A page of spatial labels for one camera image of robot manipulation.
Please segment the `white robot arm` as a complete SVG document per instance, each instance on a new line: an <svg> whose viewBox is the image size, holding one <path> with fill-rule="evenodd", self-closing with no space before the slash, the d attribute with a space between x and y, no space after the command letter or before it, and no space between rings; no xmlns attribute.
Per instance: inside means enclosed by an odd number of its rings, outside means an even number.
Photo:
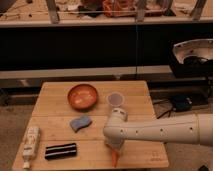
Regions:
<svg viewBox="0 0 213 171"><path fill-rule="evenodd" d="M151 121L129 121L114 108L103 127L106 145L119 152L126 140L199 144L213 147L213 114L191 114Z"/></svg>

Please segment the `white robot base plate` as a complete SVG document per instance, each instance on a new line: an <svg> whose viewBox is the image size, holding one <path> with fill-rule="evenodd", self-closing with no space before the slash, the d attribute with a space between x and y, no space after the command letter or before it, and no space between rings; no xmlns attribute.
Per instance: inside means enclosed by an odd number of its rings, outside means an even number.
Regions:
<svg viewBox="0 0 213 171"><path fill-rule="evenodd" d="M180 64L188 57L213 60L213 38L193 39L174 44L173 54Z"/></svg>

